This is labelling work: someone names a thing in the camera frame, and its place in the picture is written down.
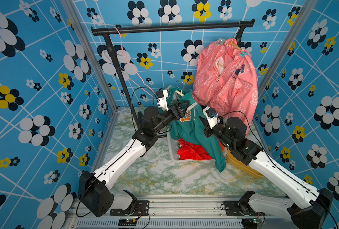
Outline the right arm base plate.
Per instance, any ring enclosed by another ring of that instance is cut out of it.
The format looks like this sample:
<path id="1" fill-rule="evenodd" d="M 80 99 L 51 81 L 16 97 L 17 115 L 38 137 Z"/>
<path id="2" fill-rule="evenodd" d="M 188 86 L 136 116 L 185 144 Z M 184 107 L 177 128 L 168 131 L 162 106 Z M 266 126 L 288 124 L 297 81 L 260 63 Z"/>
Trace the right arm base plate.
<path id="1" fill-rule="evenodd" d="M 239 203 L 239 201 L 224 201 L 220 206 L 227 216 L 241 217 L 264 217 L 265 213 L 252 210 L 247 204 Z"/>

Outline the wooden hanger of green jacket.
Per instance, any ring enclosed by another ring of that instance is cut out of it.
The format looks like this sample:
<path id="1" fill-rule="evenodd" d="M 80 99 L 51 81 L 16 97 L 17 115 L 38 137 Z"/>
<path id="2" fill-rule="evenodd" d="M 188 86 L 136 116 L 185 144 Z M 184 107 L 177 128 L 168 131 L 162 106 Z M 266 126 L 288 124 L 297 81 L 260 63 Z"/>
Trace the wooden hanger of green jacket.
<path id="1" fill-rule="evenodd" d="M 185 89 L 185 83 L 183 81 L 180 81 L 181 84 L 182 84 L 182 87 L 177 87 L 175 93 L 179 96 L 179 97 L 184 97 L 185 94 L 188 92 L 186 89 Z"/>

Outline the green letter jacket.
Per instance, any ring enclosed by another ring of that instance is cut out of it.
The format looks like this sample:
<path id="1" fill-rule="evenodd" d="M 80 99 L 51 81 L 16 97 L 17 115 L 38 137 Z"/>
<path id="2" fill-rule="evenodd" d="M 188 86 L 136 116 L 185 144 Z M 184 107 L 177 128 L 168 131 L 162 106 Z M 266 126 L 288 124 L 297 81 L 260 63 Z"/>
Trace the green letter jacket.
<path id="1" fill-rule="evenodd" d="M 191 90 L 187 90 L 188 92 L 184 97 L 179 97 L 175 93 L 176 89 L 177 87 L 175 86 L 166 88 L 169 95 L 167 98 L 168 105 L 186 100 L 190 102 L 190 105 L 197 103 L 193 98 Z M 223 172 L 226 168 L 226 160 L 221 149 L 221 144 L 217 137 L 213 135 L 210 137 L 205 136 L 204 125 L 199 119 L 199 116 L 205 117 L 202 107 L 197 103 L 192 110 L 187 110 L 185 117 L 170 123 L 170 136 L 174 140 L 179 141 L 179 139 L 182 138 L 187 142 L 202 146 L 215 161 L 216 169 L 219 172 Z"/>

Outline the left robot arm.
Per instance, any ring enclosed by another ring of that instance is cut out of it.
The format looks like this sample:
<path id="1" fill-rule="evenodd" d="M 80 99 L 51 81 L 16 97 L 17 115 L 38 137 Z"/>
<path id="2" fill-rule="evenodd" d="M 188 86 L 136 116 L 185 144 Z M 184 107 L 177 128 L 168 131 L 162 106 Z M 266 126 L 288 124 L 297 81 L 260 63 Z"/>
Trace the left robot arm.
<path id="1" fill-rule="evenodd" d="M 172 104 L 162 112 L 155 106 L 139 112 L 140 126 L 127 145 L 94 172 L 85 171 L 80 176 L 79 202 L 96 217 L 101 217 L 110 210 L 120 210 L 124 214 L 133 213 L 137 198 L 127 190 L 115 193 L 111 188 L 129 166 L 151 149 L 164 127 L 185 117 L 189 105 L 189 101 L 184 101 Z"/>

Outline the white clothespin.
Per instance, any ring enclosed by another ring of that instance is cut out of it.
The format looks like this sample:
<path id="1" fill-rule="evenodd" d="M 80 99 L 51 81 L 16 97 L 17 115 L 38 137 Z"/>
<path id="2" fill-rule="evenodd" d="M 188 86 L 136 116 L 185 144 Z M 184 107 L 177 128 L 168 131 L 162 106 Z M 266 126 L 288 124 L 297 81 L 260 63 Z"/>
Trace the white clothespin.
<path id="1" fill-rule="evenodd" d="M 196 105 L 197 103 L 191 104 L 189 107 L 187 107 L 187 110 L 192 110 Z"/>

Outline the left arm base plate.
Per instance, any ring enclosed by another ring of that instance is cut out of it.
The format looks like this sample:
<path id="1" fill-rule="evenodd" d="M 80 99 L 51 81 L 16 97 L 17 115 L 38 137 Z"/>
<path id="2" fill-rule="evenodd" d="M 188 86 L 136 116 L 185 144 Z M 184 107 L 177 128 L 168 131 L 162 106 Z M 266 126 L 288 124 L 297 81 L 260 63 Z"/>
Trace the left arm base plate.
<path id="1" fill-rule="evenodd" d="M 134 204 L 130 204 L 125 210 L 111 209 L 109 211 L 110 216 L 147 216 L 149 210 L 148 200 L 137 200 Z"/>

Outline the red white rainbow jacket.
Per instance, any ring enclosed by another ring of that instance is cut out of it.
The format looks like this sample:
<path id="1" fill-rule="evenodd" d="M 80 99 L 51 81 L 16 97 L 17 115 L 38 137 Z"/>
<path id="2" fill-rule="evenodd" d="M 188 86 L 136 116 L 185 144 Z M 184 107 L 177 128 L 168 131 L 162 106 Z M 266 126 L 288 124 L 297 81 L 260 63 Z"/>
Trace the red white rainbow jacket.
<path id="1" fill-rule="evenodd" d="M 180 160 L 195 160 L 195 161 L 204 161 L 211 160 L 212 157 L 206 152 L 206 150 L 200 146 L 195 145 L 190 142 L 179 139 L 180 148 L 177 151 Z"/>

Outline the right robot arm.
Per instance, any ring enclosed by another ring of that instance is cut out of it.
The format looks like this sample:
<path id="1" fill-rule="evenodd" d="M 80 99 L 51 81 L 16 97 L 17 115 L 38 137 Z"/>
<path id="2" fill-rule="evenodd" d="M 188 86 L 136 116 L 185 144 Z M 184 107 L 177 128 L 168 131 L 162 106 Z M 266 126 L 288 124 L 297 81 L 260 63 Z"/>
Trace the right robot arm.
<path id="1" fill-rule="evenodd" d="M 207 137 L 215 136 L 242 164 L 261 173 L 285 194 L 285 198 L 267 197 L 247 191 L 239 200 L 240 211 L 263 212 L 294 223 L 299 229 L 320 229 L 330 214 L 333 194 L 317 189 L 280 166 L 255 142 L 245 137 L 246 125 L 238 117 L 224 124 L 218 117 L 201 118 Z"/>

